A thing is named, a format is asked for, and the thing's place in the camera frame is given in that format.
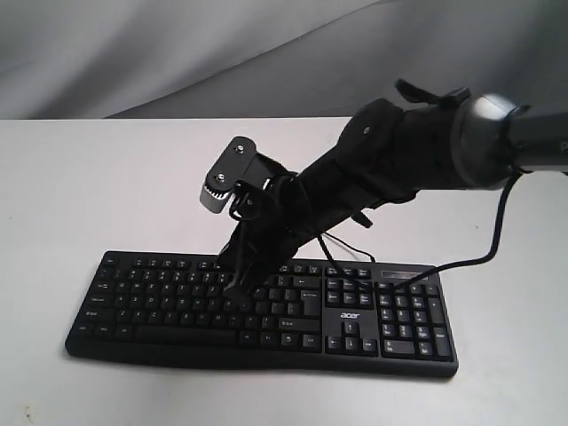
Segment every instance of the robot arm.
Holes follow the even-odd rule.
[[[411,201],[428,189],[498,189],[519,172],[568,171],[568,106],[515,106],[467,89],[438,97],[398,81],[403,111],[385,99],[360,109],[336,146],[300,174],[235,138],[205,179],[201,202],[214,213],[231,196],[239,221],[218,257],[235,270],[225,289],[246,295],[298,248],[365,208]]]

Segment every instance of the black keyboard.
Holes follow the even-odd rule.
[[[109,251],[65,346],[166,367],[294,368],[451,377],[458,368],[437,275],[424,265],[293,259],[241,303],[215,256]]]

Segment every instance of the white table surface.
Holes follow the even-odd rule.
[[[566,424],[568,178],[523,177],[499,255],[442,283],[449,382],[216,372],[72,359],[63,342],[108,249],[217,253],[234,222],[199,204],[235,135],[300,170],[344,119],[0,122],[0,425]],[[420,193],[338,236],[379,261],[484,254],[498,193]],[[352,255],[330,244],[338,258]],[[299,256],[322,258],[309,244]]]

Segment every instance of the acer logo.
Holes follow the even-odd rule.
[[[341,318],[346,318],[348,320],[356,320],[359,315],[360,313],[341,312]]]

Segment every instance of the space bar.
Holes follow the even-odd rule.
[[[135,334],[135,340],[141,343],[233,346],[235,339],[234,331],[202,328],[140,326]]]

